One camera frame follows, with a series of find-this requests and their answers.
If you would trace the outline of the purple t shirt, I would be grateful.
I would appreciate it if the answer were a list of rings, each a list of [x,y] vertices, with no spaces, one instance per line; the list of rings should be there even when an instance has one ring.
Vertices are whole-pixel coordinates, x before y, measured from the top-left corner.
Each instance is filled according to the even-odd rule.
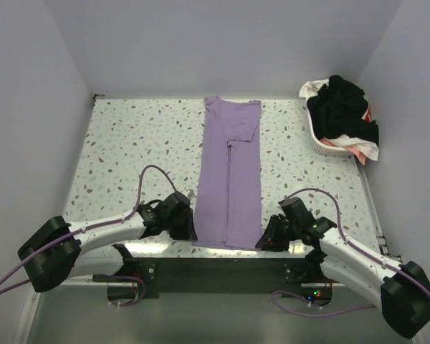
[[[262,235],[261,102],[207,97],[196,246],[253,250]]]

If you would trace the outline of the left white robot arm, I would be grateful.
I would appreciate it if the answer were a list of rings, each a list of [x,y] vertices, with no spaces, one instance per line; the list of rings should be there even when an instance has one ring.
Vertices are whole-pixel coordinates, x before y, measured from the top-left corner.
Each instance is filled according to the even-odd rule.
[[[194,241],[192,192],[172,193],[164,200],[141,204],[132,213],[95,221],[49,219],[19,249],[18,257],[36,292],[47,292],[72,277],[112,275],[129,280],[134,273],[123,242],[167,232],[174,240]]]

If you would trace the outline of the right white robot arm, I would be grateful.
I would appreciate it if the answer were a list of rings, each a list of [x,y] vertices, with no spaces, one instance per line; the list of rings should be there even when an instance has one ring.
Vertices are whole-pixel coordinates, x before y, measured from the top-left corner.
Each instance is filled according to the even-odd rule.
[[[282,213],[271,216],[256,244],[261,251],[281,252],[300,240],[312,248],[298,273],[319,282],[339,282],[368,300],[400,336],[412,339],[430,322],[430,281],[415,262],[400,263],[345,234],[338,222],[315,218],[297,197],[281,201]]]

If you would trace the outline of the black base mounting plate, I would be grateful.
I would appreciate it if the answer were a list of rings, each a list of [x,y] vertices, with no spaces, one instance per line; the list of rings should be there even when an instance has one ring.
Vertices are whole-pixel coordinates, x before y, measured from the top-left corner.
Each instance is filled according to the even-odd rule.
[[[303,258],[134,258],[126,254],[112,276],[96,274],[107,284],[110,301],[157,299],[164,293],[270,294],[284,290],[306,301],[327,305],[332,283]]]

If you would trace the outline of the white pink t shirt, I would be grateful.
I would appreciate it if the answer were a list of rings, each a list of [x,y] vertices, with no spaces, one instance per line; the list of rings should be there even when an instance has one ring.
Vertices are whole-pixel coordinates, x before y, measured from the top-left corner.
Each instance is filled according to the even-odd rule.
[[[330,80],[315,80],[307,81],[299,91],[299,97],[304,98],[308,101],[311,97],[316,97],[317,92],[323,86],[329,86]],[[312,138],[313,150],[324,156],[335,156],[335,157],[348,157],[355,156],[358,161],[364,166],[366,160],[377,161],[379,148],[378,145],[361,138],[350,138],[346,134],[339,136],[338,138],[328,139],[322,138],[318,139],[315,134],[314,125],[312,122],[311,113],[305,105],[307,112],[307,119],[310,126],[310,135]]]

